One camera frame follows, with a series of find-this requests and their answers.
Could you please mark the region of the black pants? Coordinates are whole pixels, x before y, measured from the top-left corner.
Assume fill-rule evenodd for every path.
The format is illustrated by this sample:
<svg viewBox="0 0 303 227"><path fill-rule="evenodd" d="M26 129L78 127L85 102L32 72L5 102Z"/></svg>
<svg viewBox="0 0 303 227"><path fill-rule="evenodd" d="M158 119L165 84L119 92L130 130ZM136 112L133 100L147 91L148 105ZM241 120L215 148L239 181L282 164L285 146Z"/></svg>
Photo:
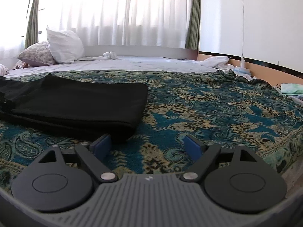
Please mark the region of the black pants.
<svg viewBox="0 0 303 227"><path fill-rule="evenodd" d="M95 140L139 125L148 86L80 82L48 74L21 82L1 77L1 119L52 135Z"/></svg>

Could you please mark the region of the teal paisley bedspread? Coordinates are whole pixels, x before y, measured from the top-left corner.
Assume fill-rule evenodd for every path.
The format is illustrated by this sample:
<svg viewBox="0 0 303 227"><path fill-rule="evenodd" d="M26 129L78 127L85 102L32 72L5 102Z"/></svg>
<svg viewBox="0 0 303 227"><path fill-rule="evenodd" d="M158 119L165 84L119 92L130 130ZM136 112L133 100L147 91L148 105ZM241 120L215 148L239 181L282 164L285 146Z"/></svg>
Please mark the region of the teal paisley bedspread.
<svg viewBox="0 0 303 227"><path fill-rule="evenodd" d="M302 155L302 107L263 80L233 73L67 71L55 76L82 82L148 85L137 134L103 163L118 176L186 170L192 161L183 139L192 135L225 148L245 145L276 172Z"/></svg>

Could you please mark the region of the white crumpled cloth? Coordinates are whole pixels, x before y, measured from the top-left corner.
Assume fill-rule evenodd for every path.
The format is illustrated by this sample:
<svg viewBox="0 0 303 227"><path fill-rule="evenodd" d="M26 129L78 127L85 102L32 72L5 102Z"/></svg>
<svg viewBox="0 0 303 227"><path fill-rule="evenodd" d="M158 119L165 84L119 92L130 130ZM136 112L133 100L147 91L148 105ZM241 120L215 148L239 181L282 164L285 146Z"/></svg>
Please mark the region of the white crumpled cloth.
<svg viewBox="0 0 303 227"><path fill-rule="evenodd" d="M228 56L213 56L203 61L199 61L198 64L204 67L222 70L224 72L229 72L230 70L235 69L235 66L229 64Z"/></svg>

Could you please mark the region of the white bed sheet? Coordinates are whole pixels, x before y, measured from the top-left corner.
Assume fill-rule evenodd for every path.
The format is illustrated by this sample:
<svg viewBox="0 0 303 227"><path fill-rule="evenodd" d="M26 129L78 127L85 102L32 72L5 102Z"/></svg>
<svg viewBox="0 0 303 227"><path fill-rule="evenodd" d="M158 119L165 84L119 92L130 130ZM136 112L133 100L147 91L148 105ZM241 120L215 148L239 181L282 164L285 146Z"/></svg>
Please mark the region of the white bed sheet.
<svg viewBox="0 0 303 227"><path fill-rule="evenodd" d="M48 72L126 70L126 71L167 71L182 73L215 72L216 68L203 66L199 61L169 58L120 57L112 61L75 61L73 64L31 67L10 70L5 77L12 78Z"/></svg>

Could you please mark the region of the small white rolled cloth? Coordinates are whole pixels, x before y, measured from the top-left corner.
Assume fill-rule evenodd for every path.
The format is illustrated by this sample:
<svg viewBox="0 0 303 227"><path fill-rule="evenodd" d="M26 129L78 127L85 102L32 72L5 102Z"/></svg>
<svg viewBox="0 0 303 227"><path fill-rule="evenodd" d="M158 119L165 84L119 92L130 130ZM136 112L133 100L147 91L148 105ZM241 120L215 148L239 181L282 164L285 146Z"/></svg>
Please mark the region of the small white rolled cloth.
<svg viewBox="0 0 303 227"><path fill-rule="evenodd" d="M103 53L103 57L106 60L115 60L118 58L116 52L113 51Z"/></svg>

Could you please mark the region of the light green folded cloth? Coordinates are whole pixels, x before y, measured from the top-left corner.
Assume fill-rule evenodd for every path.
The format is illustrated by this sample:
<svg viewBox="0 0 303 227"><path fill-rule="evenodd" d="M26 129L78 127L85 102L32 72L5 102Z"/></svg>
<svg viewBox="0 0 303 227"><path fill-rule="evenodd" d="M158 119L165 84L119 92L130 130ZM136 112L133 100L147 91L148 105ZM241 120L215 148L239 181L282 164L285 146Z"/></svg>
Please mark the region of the light green folded cloth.
<svg viewBox="0 0 303 227"><path fill-rule="evenodd" d="M281 93L288 96L303 95L303 85L281 84Z"/></svg>

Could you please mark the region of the white pillow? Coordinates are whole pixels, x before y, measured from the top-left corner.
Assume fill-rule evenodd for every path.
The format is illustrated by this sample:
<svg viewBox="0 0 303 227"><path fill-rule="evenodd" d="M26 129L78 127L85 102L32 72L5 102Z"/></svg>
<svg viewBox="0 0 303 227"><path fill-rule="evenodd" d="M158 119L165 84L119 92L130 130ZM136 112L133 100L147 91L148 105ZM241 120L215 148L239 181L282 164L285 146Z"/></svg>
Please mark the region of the white pillow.
<svg viewBox="0 0 303 227"><path fill-rule="evenodd" d="M84 57L84 46L73 31L53 31L46 29L48 47L52 57L59 64L72 64Z"/></svg>

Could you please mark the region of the green drape right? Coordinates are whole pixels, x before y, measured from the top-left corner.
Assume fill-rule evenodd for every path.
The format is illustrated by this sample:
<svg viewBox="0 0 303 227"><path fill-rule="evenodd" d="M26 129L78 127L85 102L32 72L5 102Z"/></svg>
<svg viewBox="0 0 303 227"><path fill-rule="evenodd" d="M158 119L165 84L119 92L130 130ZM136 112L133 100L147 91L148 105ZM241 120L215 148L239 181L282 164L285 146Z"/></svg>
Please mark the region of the green drape right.
<svg viewBox="0 0 303 227"><path fill-rule="evenodd" d="M190 21L186 36L185 47L191 50L198 50L200 30L200 8L201 0L192 0Z"/></svg>

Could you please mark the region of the green drape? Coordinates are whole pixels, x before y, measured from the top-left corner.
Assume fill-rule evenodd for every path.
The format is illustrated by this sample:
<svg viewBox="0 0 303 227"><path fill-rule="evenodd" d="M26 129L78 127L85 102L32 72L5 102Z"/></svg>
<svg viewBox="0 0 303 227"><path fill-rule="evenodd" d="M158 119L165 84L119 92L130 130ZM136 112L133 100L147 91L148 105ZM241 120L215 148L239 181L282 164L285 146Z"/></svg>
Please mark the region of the green drape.
<svg viewBox="0 0 303 227"><path fill-rule="evenodd" d="M200 30L200 8L201 0L192 0L190 21L186 36L185 47L191 50L198 50Z"/></svg>
<svg viewBox="0 0 303 227"><path fill-rule="evenodd" d="M38 3L39 0L32 1L25 37L25 49L38 42Z"/></svg>

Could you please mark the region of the floral grey pillow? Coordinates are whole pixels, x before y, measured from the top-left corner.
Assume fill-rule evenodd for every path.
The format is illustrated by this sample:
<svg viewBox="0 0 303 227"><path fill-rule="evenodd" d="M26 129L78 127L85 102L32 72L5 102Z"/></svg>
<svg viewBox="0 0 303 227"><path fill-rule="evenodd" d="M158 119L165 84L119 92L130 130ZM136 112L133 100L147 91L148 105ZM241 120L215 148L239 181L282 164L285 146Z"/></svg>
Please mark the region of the floral grey pillow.
<svg viewBox="0 0 303 227"><path fill-rule="evenodd" d="M57 63L49 50L48 42L40 42L27 47L17 58L29 67L52 66Z"/></svg>

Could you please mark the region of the white patterned cushion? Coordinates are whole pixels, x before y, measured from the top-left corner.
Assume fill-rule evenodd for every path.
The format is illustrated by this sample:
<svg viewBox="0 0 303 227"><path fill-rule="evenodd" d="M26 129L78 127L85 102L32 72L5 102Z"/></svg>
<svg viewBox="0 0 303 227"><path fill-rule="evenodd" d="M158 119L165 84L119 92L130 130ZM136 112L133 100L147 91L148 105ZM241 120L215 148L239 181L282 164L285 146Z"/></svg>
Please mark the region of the white patterned cushion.
<svg viewBox="0 0 303 227"><path fill-rule="evenodd" d="M3 64L0 64L0 76L5 76L7 74L9 74L8 68Z"/></svg>

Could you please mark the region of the green drape left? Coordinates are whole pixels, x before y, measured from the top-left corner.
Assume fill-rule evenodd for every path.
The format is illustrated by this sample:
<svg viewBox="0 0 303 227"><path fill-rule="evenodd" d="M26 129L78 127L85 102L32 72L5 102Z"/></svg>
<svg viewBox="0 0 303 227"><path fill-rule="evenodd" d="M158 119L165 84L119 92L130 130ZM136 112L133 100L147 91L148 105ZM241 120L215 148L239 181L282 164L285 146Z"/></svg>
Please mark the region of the green drape left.
<svg viewBox="0 0 303 227"><path fill-rule="evenodd" d="M38 3L39 0L32 1L25 37L25 49L38 42Z"/></svg>

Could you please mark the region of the white sheer curtain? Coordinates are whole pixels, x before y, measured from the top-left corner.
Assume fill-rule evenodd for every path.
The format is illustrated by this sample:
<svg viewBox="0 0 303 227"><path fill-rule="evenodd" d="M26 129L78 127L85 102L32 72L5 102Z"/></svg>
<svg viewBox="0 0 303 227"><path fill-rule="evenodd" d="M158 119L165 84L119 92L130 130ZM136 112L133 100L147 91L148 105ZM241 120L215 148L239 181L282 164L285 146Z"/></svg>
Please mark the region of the white sheer curtain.
<svg viewBox="0 0 303 227"><path fill-rule="evenodd" d="M184 48L192 0L40 0L41 30L71 30L85 46Z"/></svg>

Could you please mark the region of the wooden bed frame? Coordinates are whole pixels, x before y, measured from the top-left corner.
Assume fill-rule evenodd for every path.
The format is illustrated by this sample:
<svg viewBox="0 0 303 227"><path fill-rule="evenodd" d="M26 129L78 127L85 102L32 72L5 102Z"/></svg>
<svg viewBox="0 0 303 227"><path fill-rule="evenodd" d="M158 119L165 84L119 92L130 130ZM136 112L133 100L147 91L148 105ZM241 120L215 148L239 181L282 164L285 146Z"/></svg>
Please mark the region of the wooden bed frame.
<svg viewBox="0 0 303 227"><path fill-rule="evenodd" d="M280 84L301 84L303 80L299 77L278 71L266 66L245 62L245 67L250 70L252 76L267 81L272 86Z"/></svg>

